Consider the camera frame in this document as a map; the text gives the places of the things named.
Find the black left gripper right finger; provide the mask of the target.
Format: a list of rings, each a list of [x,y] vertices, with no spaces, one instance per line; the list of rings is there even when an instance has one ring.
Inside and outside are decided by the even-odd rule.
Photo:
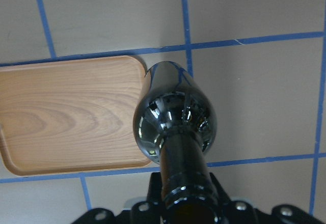
[[[231,201],[229,195],[225,192],[225,190],[223,189],[222,185],[217,180],[215,175],[213,173],[209,173],[209,175],[210,175],[213,185],[215,186],[219,203],[220,204],[228,204]]]

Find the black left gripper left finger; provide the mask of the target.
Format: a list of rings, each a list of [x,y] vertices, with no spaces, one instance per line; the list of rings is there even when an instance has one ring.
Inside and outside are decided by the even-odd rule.
[[[153,172],[150,175],[146,201],[152,204],[162,204],[161,191],[162,191],[161,173]]]

